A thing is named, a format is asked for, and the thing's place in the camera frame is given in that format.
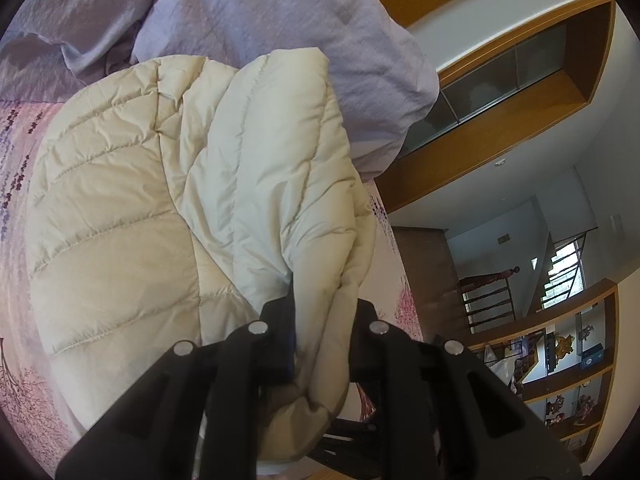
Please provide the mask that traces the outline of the cream quilted down jacket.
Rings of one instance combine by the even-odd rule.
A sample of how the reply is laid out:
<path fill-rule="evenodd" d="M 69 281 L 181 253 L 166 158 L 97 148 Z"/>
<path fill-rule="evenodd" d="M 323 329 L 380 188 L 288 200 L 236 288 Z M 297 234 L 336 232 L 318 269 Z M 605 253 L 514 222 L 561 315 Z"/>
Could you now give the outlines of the cream quilted down jacket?
<path fill-rule="evenodd" d="M 213 344 L 295 299 L 294 376 L 262 402 L 259 461 L 340 414 L 375 218 L 318 49 L 242 68 L 137 64 L 80 90 L 29 182 L 30 302 L 58 390 L 92 426 L 172 344 Z"/>

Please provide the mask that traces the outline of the stair railing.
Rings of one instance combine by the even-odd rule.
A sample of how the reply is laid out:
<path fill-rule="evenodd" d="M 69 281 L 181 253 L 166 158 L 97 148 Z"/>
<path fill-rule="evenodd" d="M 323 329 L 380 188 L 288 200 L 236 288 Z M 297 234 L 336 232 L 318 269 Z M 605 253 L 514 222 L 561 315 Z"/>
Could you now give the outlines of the stair railing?
<path fill-rule="evenodd" d="M 582 256 L 591 228 L 555 242 L 548 237 L 542 258 L 533 258 L 534 288 L 523 302 L 515 301 L 513 280 L 518 274 L 510 269 L 497 273 L 492 281 L 481 280 L 461 293 L 466 322 L 472 334 L 525 318 L 557 306 L 585 289 Z"/>

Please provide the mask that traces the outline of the wooden display shelf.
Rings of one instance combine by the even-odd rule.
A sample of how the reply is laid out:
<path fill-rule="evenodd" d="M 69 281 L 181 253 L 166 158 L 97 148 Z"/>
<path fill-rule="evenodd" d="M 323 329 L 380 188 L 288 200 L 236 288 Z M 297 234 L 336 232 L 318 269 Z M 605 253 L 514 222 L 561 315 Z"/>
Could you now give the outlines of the wooden display shelf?
<path fill-rule="evenodd" d="M 513 367 L 516 394 L 583 464 L 608 409 L 617 359 L 618 286 L 604 278 L 525 318 L 468 337 Z"/>

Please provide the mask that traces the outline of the pink floral bed sheet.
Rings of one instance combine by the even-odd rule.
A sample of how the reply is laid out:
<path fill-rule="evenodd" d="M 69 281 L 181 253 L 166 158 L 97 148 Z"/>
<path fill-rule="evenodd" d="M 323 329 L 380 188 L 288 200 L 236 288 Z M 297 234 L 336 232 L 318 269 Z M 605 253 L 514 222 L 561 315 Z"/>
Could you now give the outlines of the pink floral bed sheet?
<path fill-rule="evenodd" d="M 80 436 L 50 374 L 32 315 L 25 264 L 26 198 L 32 166 L 56 103 L 1 103 L 1 409 L 46 474 Z M 422 339 L 416 304 L 394 232 L 374 182 L 366 184 L 376 219 L 370 270 L 360 295 L 380 318 Z"/>

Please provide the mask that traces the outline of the wooden glass door cabinet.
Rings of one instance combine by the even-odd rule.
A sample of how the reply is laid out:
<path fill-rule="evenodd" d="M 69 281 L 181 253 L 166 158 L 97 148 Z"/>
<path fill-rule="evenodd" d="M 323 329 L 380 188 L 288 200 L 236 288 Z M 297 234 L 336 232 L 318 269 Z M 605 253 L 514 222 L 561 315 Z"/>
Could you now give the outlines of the wooden glass door cabinet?
<path fill-rule="evenodd" d="M 439 95 L 376 181 L 385 208 L 419 203 L 586 108 L 614 0 L 381 0 L 434 64 Z"/>

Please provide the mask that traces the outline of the lavender pillow right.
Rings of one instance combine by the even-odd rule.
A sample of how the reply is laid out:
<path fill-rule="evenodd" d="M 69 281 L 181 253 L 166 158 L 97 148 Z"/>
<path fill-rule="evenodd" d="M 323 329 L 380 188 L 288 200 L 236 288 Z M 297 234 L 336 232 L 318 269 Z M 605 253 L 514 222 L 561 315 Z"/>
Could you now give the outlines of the lavender pillow right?
<path fill-rule="evenodd" d="M 439 92 L 418 43 L 380 0 L 156 0 L 131 56 L 203 55 L 240 68 L 297 48 L 328 58 L 354 165 L 363 179 L 379 176 Z"/>

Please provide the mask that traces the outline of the lavender pillow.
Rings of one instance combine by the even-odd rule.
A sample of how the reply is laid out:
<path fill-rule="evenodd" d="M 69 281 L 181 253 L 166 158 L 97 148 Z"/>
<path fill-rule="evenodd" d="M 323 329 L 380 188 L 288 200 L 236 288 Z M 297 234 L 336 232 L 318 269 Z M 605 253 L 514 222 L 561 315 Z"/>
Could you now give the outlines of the lavender pillow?
<path fill-rule="evenodd" d="M 380 0 L 156 0 L 131 56 L 203 55 L 240 68 L 297 48 L 328 58 L 354 165 L 363 179 L 379 176 L 439 92 L 418 43 Z"/>
<path fill-rule="evenodd" d="M 129 65 L 154 0 L 25 0 L 1 37 L 1 99 L 64 102 Z"/>

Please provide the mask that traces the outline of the lavender pillow left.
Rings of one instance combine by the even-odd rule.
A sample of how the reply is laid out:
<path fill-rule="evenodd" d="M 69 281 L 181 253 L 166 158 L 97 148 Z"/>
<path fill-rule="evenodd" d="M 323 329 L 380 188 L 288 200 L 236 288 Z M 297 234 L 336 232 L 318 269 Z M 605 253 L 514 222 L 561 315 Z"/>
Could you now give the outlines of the lavender pillow left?
<path fill-rule="evenodd" d="M 64 102 L 129 65 L 154 0 L 25 0 L 1 37 L 1 99 Z"/>

